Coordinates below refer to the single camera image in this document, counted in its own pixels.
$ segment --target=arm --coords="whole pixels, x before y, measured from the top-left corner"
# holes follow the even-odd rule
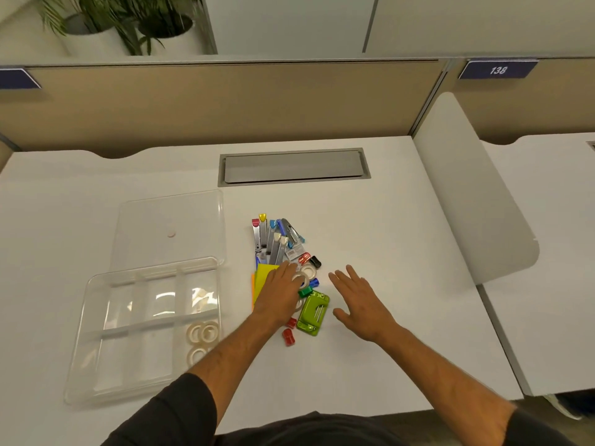
[[[283,262],[271,271],[254,304],[254,311],[234,333],[221,341],[188,371],[211,390],[217,406],[217,425],[252,360],[269,338],[292,317],[298,303],[297,265]]]
[[[533,444],[510,439],[509,422],[516,406],[397,324],[370,284],[351,266],[347,266],[347,273],[349,276],[341,271],[329,274],[350,312],[347,314],[335,308],[333,315],[358,337],[378,344],[388,353],[465,446],[501,446],[505,438],[506,444]],[[518,412],[513,417],[513,420],[517,419]],[[513,433],[518,433],[518,423],[511,424],[515,429]],[[536,431],[534,428],[520,430],[527,435]]]
[[[104,446],[209,446],[237,386],[260,349],[295,311],[296,265],[269,273],[253,312],[187,373],[115,429]]]

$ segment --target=desk surface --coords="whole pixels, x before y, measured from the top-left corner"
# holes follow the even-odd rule
[[[525,136],[488,154],[539,241],[537,263],[484,285],[523,392],[595,388],[595,133]]]
[[[342,147],[364,148],[371,179],[222,188],[224,334],[250,312],[250,220],[284,216],[323,262],[331,309],[346,307],[326,273],[351,263],[402,325],[502,396],[522,397],[410,137],[166,147],[120,160],[16,153],[0,175],[2,443],[99,444],[144,402],[63,403],[85,284],[109,269],[122,202],[215,189],[220,153]],[[317,337],[298,332],[286,348],[279,334],[265,345],[219,432],[312,410],[429,407],[387,355],[328,316]]]

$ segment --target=white plant pot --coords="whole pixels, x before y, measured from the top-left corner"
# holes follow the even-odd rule
[[[66,19],[68,34],[62,37],[66,49],[72,56],[95,58],[128,56],[130,53],[115,28],[101,33],[90,33],[80,14]]]
[[[137,30],[139,37],[143,34]],[[148,55],[146,43],[142,44],[143,55]],[[188,56],[204,55],[206,44],[202,38],[200,29],[192,20],[192,26],[185,33],[175,36],[151,40],[151,56]]]

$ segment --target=hand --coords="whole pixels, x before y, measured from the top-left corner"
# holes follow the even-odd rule
[[[352,266],[347,265],[346,270],[349,276],[340,270],[328,275],[349,308],[349,314],[335,308],[333,315],[358,337],[378,343],[398,324],[368,281],[360,278]]]
[[[252,315],[258,316],[275,330],[285,325],[295,312],[299,299],[297,292],[303,283],[303,277],[292,280],[297,268],[297,264],[286,261],[269,272],[254,303]]]

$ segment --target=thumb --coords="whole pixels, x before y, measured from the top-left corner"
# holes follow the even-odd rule
[[[335,308],[333,310],[333,315],[339,320],[341,321],[349,330],[351,330],[351,318],[349,317],[349,315],[347,313],[345,313],[342,309],[340,308]]]

